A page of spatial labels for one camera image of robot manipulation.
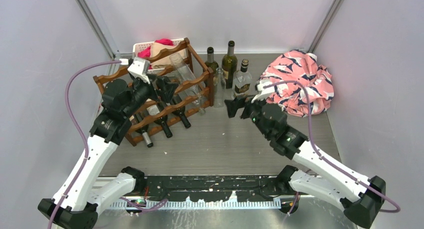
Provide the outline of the dark bottle cream label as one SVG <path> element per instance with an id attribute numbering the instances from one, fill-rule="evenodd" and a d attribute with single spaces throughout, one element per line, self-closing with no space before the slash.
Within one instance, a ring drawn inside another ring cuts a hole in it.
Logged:
<path id="1" fill-rule="evenodd" d="M 151 116 L 156 116 L 157 114 L 161 113 L 163 110 L 164 110 L 164 107 L 163 107 L 163 104 L 161 102 L 158 102 L 157 104 L 149 106 L 147 108 L 147 112 Z M 167 138 L 171 138 L 173 136 L 173 133 L 168 126 L 167 120 L 168 120 L 168 116 L 164 115 L 164 116 L 156 119 L 154 122 L 157 125 L 161 126 L 161 128 L 162 128 L 162 130 L 163 130 L 163 132 L 164 132 L 164 134 Z"/>

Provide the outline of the small clear glass bottle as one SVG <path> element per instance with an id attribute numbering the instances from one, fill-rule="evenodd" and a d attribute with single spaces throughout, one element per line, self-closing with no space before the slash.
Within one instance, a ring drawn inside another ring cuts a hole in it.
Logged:
<path id="1" fill-rule="evenodd" d="M 225 89 L 226 89 L 226 81 L 224 77 L 224 70 L 221 67 L 216 69 L 214 78 L 214 107 L 220 108 L 225 105 Z"/>

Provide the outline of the clear bottle with dark cap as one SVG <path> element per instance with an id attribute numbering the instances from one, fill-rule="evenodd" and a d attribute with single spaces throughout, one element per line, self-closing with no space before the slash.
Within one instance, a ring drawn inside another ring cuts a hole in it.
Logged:
<path id="1" fill-rule="evenodd" d="M 238 96 L 246 96 L 252 82 L 252 75 L 248 72 L 249 60 L 241 61 L 240 70 L 233 74 L 231 97 L 235 99 Z"/>

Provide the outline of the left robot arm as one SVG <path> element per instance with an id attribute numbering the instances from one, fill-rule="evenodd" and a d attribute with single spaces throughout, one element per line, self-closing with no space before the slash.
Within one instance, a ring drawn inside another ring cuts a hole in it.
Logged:
<path id="1" fill-rule="evenodd" d="M 52 198 L 43 198 L 37 207 L 50 224 L 63 229 L 92 229 L 112 203 L 126 194 L 138 196 L 145 191 L 145 174 L 130 166 L 97 191 L 92 187 L 132 126 L 131 116 L 148 100 L 170 96 L 178 87 L 174 83 L 164 92 L 157 91 L 155 79 L 155 75 L 143 75 L 135 77 L 132 86 L 123 79 L 106 84 L 103 109 L 89 131 L 83 153 L 60 190 Z"/>

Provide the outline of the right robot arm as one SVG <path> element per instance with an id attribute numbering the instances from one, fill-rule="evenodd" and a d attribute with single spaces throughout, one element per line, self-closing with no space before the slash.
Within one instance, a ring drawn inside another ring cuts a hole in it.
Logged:
<path id="1" fill-rule="evenodd" d="M 310 138 L 287 123 L 287 114 L 277 104 L 242 96 L 224 101 L 229 118 L 243 109 L 242 119 L 250 119 L 283 157 L 308 167 L 318 178 L 294 166 L 286 166 L 276 178 L 283 194 L 306 193 L 326 201 L 359 227 L 369 229 L 385 199 L 386 182 L 379 176 L 360 174 L 319 149 Z"/>

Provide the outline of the wooden wine rack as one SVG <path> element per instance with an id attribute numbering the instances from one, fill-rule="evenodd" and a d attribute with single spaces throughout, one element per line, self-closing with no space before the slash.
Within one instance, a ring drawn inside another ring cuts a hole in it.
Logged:
<path id="1" fill-rule="evenodd" d="M 168 67 L 168 69 L 170 69 L 170 73 L 166 73 L 165 75 L 156 75 L 156 74 L 150 74 L 147 71 L 147 75 L 154 75 L 157 79 L 158 76 L 167 76 L 171 82 L 175 82 L 178 83 L 179 86 L 178 88 L 175 90 L 175 93 L 173 96 L 179 95 L 182 99 L 182 102 L 176 104 L 176 105 L 167 105 L 167 103 L 165 103 L 164 101 L 161 100 L 161 97 L 158 97 L 158 101 L 153 101 L 153 100 L 148 100 L 144 105 L 141 106 L 141 108 L 139 108 L 135 114 L 137 113 L 142 113 L 144 116 L 144 119 L 136 124 L 136 125 L 131 125 L 129 131 L 127 132 L 127 134 L 124 136 L 123 139 L 128 140 L 128 142 L 132 145 L 132 146 L 136 146 L 138 143 L 140 142 L 145 142 L 143 137 L 138 134 L 137 132 L 135 132 L 136 129 L 139 129 L 143 126 L 149 125 L 148 127 L 148 134 L 151 138 L 152 135 L 155 135 L 159 132 L 163 132 L 163 129 L 160 125 L 156 124 L 154 121 L 157 120 L 160 117 L 163 117 L 165 115 L 167 115 L 167 124 L 169 126 L 169 128 L 178 123 L 181 122 L 180 118 L 175 116 L 174 114 L 172 114 L 172 112 L 176 109 L 179 109 L 181 107 L 185 107 L 185 115 L 187 116 L 187 118 L 189 118 L 190 116 L 199 113 L 199 110 L 194 106 L 193 101 L 195 101 L 197 99 L 196 96 L 186 96 L 184 94 L 184 90 L 190 88 L 191 86 L 194 85 L 198 85 L 201 89 L 200 94 L 203 96 L 203 103 L 201 105 L 202 108 L 207 108 L 209 106 L 213 105 L 213 70 L 210 67 L 207 67 L 206 64 L 203 62 L 203 60 L 200 58 L 200 56 L 194 51 L 193 47 L 191 46 L 190 42 L 187 43 L 187 49 L 192 53 L 191 59 L 192 59 L 192 69 L 193 69 L 193 74 L 196 77 L 196 79 L 192 80 L 192 81 L 185 81 L 183 83 L 179 83 L 179 80 L 176 77 L 176 69 L 174 68 L 174 66 L 170 66 Z M 119 67 L 119 69 L 117 70 L 116 73 L 111 74 L 111 75 L 100 75 L 100 76 L 94 76 L 94 81 L 97 84 L 99 91 L 101 93 L 101 95 L 103 94 L 107 83 L 116 80 L 116 79 L 122 79 L 124 81 L 127 82 L 128 86 L 132 86 L 133 84 L 133 80 L 134 80 L 134 76 L 132 76 L 128 71 L 127 71 L 128 66 L 127 65 L 122 65 Z M 157 85 L 156 85 L 156 79 L 153 81 L 153 86 L 154 88 L 157 90 Z M 162 103 L 164 109 L 162 112 L 160 112 L 157 115 L 149 115 L 149 113 L 147 112 L 147 108 L 150 106 L 153 106 L 157 103 Z"/>

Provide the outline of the dark green bottle far back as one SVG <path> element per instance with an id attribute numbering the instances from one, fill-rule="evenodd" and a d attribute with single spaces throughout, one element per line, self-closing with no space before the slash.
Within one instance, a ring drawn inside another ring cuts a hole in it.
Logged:
<path id="1" fill-rule="evenodd" d="M 235 42 L 230 40 L 228 42 L 227 53 L 223 56 L 221 61 L 221 67 L 223 69 L 223 75 L 226 83 L 226 88 L 231 89 L 233 86 L 234 73 L 237 69 L 238 59 L 234 52 Z"/>

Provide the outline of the dark green bottle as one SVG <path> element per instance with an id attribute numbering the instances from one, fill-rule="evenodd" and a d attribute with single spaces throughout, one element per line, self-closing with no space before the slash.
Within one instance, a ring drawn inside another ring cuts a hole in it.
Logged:
<path id="1" fill-rule="evenodd" d="M 208 68 L 211 68 L 212 70 L 213 70 L 213 73 L 214 73 L 214 75 L 213 75 L 213 79 L 212 79 L 212 82 L 213 82 L 213 85 L 214 86 L 216 86 L 217 85 L 217 73 L 216 73 L 216 71 L 217 71 L 217 68 L 219 67 L 219 64 L 215 61 L 215 58 L 214 58 L 214 48 L 213 47 L 208 47 L 207 48 L 207 60 L 205 61 L 205 65 L 208 67 Z"/>
<path id="2" fill-rule="evenodd" d="M 234 73 L 237 69 L 238 59 L 234 52 L 235 42 L 230 40 L 228 42 L 227 53 L 223 56 L 221 61 L 221 67 L 223 69 L 223 75 L 226 83 L 226 88 L 231 89 L 233 86 Z"/>

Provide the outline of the red cloth in basket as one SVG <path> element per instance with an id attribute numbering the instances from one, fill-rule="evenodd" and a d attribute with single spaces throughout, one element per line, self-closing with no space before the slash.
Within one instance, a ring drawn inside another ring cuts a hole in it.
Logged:
<path id="1" fill-rule="evenodd" d="M 140 58 L 150 58 L 155 57 L 159 54 L 159 52 L 162 49 L 173 49 L 175 48 L 175 45 L 170 39 L 162 38 L 156 40 L 151 46 L 148 46 L 143 51 L 140 51 L 136 55 Z M 170 65 L 171 62 L 168 57 L 163 58 L 161 60 L 152 62 L 150 64 L 151 69 L 159 69 L 159 68 L 165 68 L 166 66 Z"/>

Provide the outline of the pink shark print cloth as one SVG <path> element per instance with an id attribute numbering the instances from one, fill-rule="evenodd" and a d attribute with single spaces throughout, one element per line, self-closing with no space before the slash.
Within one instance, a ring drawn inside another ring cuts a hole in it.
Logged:
<path id="1" fill-rule="evenodd" d="M 312 115 L 327 111 L 331 106 L 335 91 L 332 75 L 328 69 L 317 64 L 317 56 L 300 50 L 283 53 L 271 62 L 259 77 L 260 80 L 297 81 L 307 90 Z M 287 83 L 274 86 L 266 102 L 277 104 L 292 116 L 306 117 L 308 113 L 307 99 L 298 84 Z"/>

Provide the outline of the aluminium corner post left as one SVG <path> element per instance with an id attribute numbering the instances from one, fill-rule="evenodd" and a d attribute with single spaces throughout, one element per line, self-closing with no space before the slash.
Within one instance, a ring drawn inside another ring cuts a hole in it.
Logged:
<path id="1" fill-rule="evenodd" d="M 115 59 L 121 55 L 112 34 L 98 8 L 95 0 L 75 0 L 85 16 L 94 34 L 99 39 L 107 55 Z"/>

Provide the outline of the aluminium corner post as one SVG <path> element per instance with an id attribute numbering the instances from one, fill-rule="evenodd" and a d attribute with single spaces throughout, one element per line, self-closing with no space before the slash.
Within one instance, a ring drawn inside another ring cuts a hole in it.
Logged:
<path id="1" fill-rule="evenodd" d="M 112 34 L 98 8 L 95 0 L 75 0 L 85 16 L 94 34 L 99 39 L 107 55 L 115 59 L 121 55 Z"/>
<path id="2" fill-rule="evenodd" d="M 344 0 L 333 0 L 330 8 L 328 9 L 323 21 L 321 22 L 313 40 L 308 48 L 309 53 L 315 53 L 316 49 L 318 48 L 321 40 L 323 39 L 326 31 L 331 25 L 332 20 L 338 13 L 338 10 L 340 9 L 341 5 L 343 4 Z"/>

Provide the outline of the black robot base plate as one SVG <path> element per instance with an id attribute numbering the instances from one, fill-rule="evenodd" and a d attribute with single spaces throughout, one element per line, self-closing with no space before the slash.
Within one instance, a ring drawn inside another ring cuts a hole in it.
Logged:
<path id="1" fill-rule="evenodd" d="M 140 196 L 152 201 L 226 202 L 234 194 L 237 202 L 268 202 L 295 192 L 277 186 L 271 175 L 168 175 L 147 176 L 143 188 L 127 196 Z"/>

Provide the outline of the aluminium frame rail front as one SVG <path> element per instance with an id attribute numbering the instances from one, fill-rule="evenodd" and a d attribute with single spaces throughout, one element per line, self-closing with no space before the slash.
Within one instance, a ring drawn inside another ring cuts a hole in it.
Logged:
<path id="1" fill-rule="evenodd" d="M 134 211 L 147 210 L 150 208 L 161 208 L 161 209 L 171 209 L 171 210 L 180 210 L 180 209 L 238 209 L 238 208 L 273 208 L 273 209 L 282 209 L 287 208 L 288 204 L 282 202 L 282 197 L 275 197 L 271 201 L 260 201 L 260 202 L 237 202 L 236 196 L 231 195 L 228 201 L 224 202 L 205 202 L 200 200 L 199 202 L 192 202 L 189 199 L 182 202 L 169 202 L 168 199 L 162 199 L 160 201 L 147 199 L 146 197 L 142 198 L 141 196 L 127 196 L 124 195 L 120 197 L 117 201 L 113 202 L 110 207 L 118 206 L 121 208 L 128 208 Z"/>

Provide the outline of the aluminium corner post right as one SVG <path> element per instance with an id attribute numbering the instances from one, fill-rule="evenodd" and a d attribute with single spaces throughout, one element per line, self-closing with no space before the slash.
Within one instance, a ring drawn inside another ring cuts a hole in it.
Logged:
<path id="1" fill-rule="evenodd" d="M 338 10 L 340 9 L 341 5 L 343 4 L 344 0 L 333 0 L 330 8 L 328 9 L 323 21 L 321 22 L 313 40 L 308 48 L 309 53 L 315 53 L 316 49 L 318 48 L 321 40 L 323 39 L 326 31 L 331 25 L 332 20 L 338 13 Z"/>

